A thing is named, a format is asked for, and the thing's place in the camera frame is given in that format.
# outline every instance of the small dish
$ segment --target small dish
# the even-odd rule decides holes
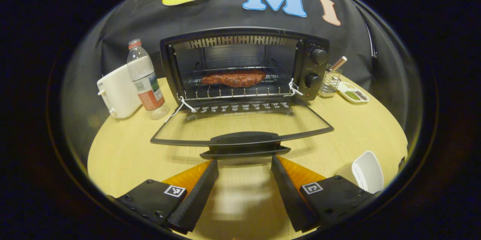
[[[347,99],[351,103],[365,103],[368,102],[369,96],[367,96],[361,89],[350,84],[349,82],[340,82],[337,86],[337,90],[340,95]]]

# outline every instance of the black fabric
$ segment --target black fabric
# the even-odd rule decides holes
[[[79,46],[62,85],[62,118],[71,147],[86,164],[89,148],[108,111],[97,96],[96,82],[126,63],[127,43],[135,38],[151,55],[155,72],[163,77],[160,40],[188,32],[223,27],[268,27],[305,33],[330,41],[329,63],[346,56],[343,74],[368,89],[392,112],[404,127],[407,113],[406,84],[402,59],[394,45],[373,26],[379,60],[371,58],[371,43],[362,16],[351,0],[331,0],[341,26],[323,20],[319,0],[302,0],[307,17],[286,14],[270,7],[263,11],[246,10],[247,0],[196,0],[165,6],[162,0],[125,0],[107,14]]]

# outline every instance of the bottle cap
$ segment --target bottle cap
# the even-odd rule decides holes
[[[140,39],[134,39],[129,42],[129,50],[138,47],[139,45],[142,45],[142,42]]]

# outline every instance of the black knob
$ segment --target black knob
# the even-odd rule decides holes
[[[321,86],[322,79],[318,74],[310,73],[306,76],[304,82],[306,83],[307,87],[318,89]]]
[[[325,62],[328,61],[327,57],[328,53],[325,52],[325,50],[322,50],[321,48],[315,48],[311,51],[309,56],[311,57],[312,62],[314,64],[324,64]]]

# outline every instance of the meat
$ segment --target meat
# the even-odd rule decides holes
[[[202,78],[202,84],[224,84],[230,87],[250,87],[259,84],[266,77],[260,70],[245,70],[212,74]]]

